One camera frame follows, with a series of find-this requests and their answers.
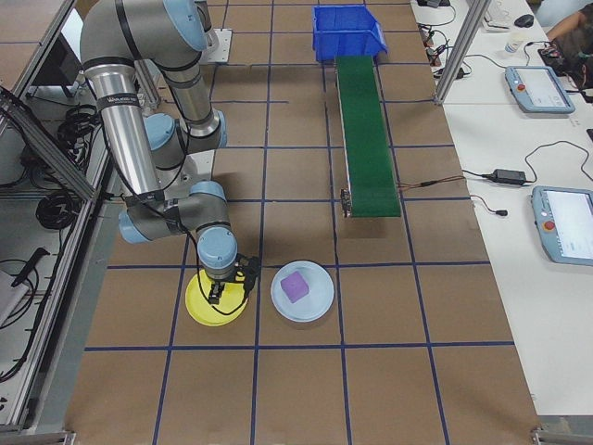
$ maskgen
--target computer mouse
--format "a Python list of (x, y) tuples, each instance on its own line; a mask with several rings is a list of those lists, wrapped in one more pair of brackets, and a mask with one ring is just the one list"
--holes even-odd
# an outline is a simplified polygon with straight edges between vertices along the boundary
[(519, 28), (531, 28), (534, 24), (534, 16), (531, 14), (525, 14), (515, 20), (515, 26)]

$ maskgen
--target touchscreen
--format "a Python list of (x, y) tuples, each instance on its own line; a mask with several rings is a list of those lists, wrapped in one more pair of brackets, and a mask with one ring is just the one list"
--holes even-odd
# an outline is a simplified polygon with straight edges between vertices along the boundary
[(563, 257), (593, 260), (593, 205), (585, 193), (548, 190)]
[(548, 70), (516, 69), (525, 85), (531, 102), (536, 107), (555, 108), (565, 107), (566, 104), (556, 83), (549, 76)]

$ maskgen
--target purple cube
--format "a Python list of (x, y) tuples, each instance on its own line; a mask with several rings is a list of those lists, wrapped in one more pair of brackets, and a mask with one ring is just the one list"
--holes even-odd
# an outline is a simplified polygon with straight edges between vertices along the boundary
[(296, 303), (309, 293), (309, 286), (299, 272), (292, 272), (281, 280), (280, 286), (291, 303)]

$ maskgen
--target floor tile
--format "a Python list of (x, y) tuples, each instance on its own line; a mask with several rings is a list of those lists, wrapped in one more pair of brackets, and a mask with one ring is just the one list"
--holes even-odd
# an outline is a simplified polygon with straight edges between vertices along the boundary
[(340, 269), (347, 344), (423, 343), (423, 319), (411, 266)]
[(469, 199), (406, 203), (416, 261), (487, 261)]
[(347, 443), (339, 350), (261, 350), (256, 443)]
[(271, 43), (271, 63), (316, 64), (310, 34), (274, 34)]
[(368, 5), (367, 8), (386, 32), (418, 30), (410, 5)]
[[(462, 176), (461, 165), (454, 147), (398, 148), (396, 149), (399, 181), (419, 184), (451, 176)], [(412, 188), (404, 197), (467, 197), (466, 181), (461, 179), (429, 187)]]
[(340, 264), (410, 261), (403, 218), (344, 218), (335, 206)]
[(185, 291), (195, 271), (186, 269), (183, 274), (182, 297), (175, 325), (176, 346), (253, 346), (255, 341), (256, 307), (258, 288), (249, 294), (243, 312), (233, 321), (223, 326), (204, 326), (192, 318), (185, 306)]
[[(237, 240), (239, 253), (247, 257), (259, 255), (259, 228), (261, 226), (261, 203), (229, 202), (227, 204), (231, 229)], [(190, 241), (186, 265), (196, 264), (196, 248)]]
[(228, 6), (224, 26), (235, 32), (270, 32), (270, 6)]
[(152, 443), (167, 352), (86, 352), (65, 426), (81, 445)]
[(261, 199), (262, 148), (224, 148), (216, 152), (212, 179), (227, 199)]
[(452, 144), (445, 111), (432, 102), (387, 104), (393, 144), (396, 146), (436, 146)]
[(269, 149), (266, 199), (329, 199), (326, 148)]
[(271, 5), (271, 0), (228, 0), (229, 5)]
[(38, 44), (0, 44), (0, 60), (10, 60), (2, 65), (0, 85), (12, 90), (38, 50)]
[(227, 146), (263, 146), (266, 133), (266, 104), (217, 104), (224, 113)]
[(88, 346), (169, 344), (180, 270), (107, 270)]
[(384, 100), (432, 100), (435, 95), (435, 80), (426, 65), (381, 65), (379, 73)]
[(229, 63), (251, 65), (269, 61), (270, 36), (268, 34), (233, 34)]
[[(264, 269), (261, 276), (261, 302), (259, 313), (260, 345), (337, 345), (340, 343), (340, 326), (336, 294), (334, 303), (319, 320), (296, 323), (283, 317), (271, 301), (271, 280), (278, 269)], [(335, 271), (327, 271), (335, 285)]]
[(377, 58), (379, 63), (422, 63), (428, 65), (423, 40), (418, 32), (385, 32), (384, 37), (389, 52), (379, 54)]
[(275, 6), (274, 32), (308, 32), (313, 27), (311, 6)]
[(538, 421), (514, 347), (438, 348), (435, 363), (451, 443), (532, 443)]
[(315, 0), (274, 0), (275, 5), (317, 5)]
[(512, 340), (489, 265), (419, 267), (432, 341)]
[(334, 264), (330, 203), (272, 202), (265, 207), (265, 265), (308, 260)]
[(266, 101), (268, 67), (219, 67), (212, 88), (213, 101)]
[(185, 236), (167, 236), (148, 243), (130, 244), (116, 234), (111, 266), (176, 265), (183, 263)]
[(425, 348), (347, 350), (353, 443), (445, 443)]
[(320, 67), (271, 67), (271, 100), (322, 103), (324, 96), (323, 70)]
[(163, 445), (247, 445), (253, 351), (175, 351), (158, 431)]
[(4, 0), (0, 4), (0, 43), (41, 42), (63, 5), (63, 0), (45, 0), (42, 4), (38, 0)]
[[(348, 1), (349, 5), (356, 5), (356, 4), (361, 4), (361, 3), (365, 3), (364, 0), (354, 0), (354, 1)], [(343, 5), (344, 4), (344, 0), (320, 0), (319, 1), (320, 5)]]
[(269, 146), (327, 146), (324, 105), (320, 102), (270, 104)]

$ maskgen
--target white cup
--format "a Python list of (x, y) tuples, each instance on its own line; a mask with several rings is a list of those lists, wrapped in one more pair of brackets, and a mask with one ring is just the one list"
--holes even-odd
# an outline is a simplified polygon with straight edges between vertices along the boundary
[(516, 53), (519, 47), (521, 47), (521, 45), (525, 41), (525, 39), (525, 34), (523, 34), (522, 32), (511, 32), (511, 34), (509, 35), (509, 40), (507, 41), (507, 44), (504, 47), (504, 50), (507, 53)]

